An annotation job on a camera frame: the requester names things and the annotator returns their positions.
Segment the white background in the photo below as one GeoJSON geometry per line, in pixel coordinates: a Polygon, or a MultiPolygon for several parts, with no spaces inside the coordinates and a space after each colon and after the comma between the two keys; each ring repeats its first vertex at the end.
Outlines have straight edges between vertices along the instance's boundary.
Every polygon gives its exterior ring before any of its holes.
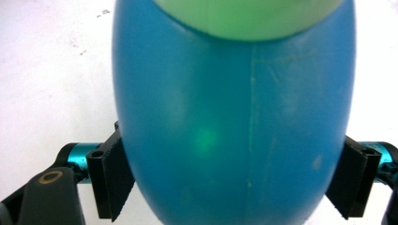
{"type": "MultiPolygon", "coordinates": [[[[54,162],[66,143],[104,142],[115,112],[114,0],[0,1],[0,200],[54,162]]],[[[398,146],[398,0],[356,2],[358,55],[347,134],[398,146]]],[[[79,185],[86,223],[99,220],[79,185]]],[[[390,190],[375,184],[364,218],[324,199],[310,224],[379,224],[390,190]]],[[[160,224],[135,187],[115,224],[160,224]]]]}

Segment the green top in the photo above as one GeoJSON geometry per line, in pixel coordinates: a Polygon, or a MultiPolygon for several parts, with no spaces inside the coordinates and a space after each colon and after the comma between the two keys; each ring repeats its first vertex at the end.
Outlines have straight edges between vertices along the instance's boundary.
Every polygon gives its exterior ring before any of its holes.
{"type": "Polygon", "coordinates": [[[343,0],[154,0],[188,26],[219,38],[266,40],[304,30],[343,0]]]}

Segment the light green surface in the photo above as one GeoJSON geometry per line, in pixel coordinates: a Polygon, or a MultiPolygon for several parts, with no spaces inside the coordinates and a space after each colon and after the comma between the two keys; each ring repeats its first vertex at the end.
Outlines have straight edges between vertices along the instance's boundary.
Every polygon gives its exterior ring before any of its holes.
{"type": "Polygon", "coordinates": [[[219,38],[265,40],[304,30],[342,0],[154,0],[168,14],[219,38]]]}

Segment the white surface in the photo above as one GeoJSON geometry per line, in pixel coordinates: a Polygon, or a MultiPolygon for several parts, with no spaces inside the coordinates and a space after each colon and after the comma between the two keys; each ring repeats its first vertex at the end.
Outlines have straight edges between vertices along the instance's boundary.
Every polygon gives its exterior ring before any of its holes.
{"type": "MultiPolygon", "coordinates": [[[[0,1],[0,200],[51,165],[66,143],[103,142],[117,120],[111,37],[115,1],[0,1]]],[[[347,134],[398,145],[398,0],[357,1],[358,63],[347,134]]],[[[79,185],[87,224],[91,186],[79,185]]],[[[390,190],[375,185],[364,218],[324,199],[307,225],[379,224],[390,190]]],[[[115,224],[160,224],[133,189],[115,224]]]]}

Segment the teal cylinder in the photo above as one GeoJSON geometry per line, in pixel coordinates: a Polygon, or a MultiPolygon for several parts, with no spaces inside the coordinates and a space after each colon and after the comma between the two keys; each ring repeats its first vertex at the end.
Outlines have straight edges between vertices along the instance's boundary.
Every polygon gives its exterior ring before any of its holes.
{"type": "Polygon", "coordinates": [[[165,224],[301,224],[342,151],[354,81],[352,0],[293,36],[239,41],[118,0],[121,137],[165,224]]]}

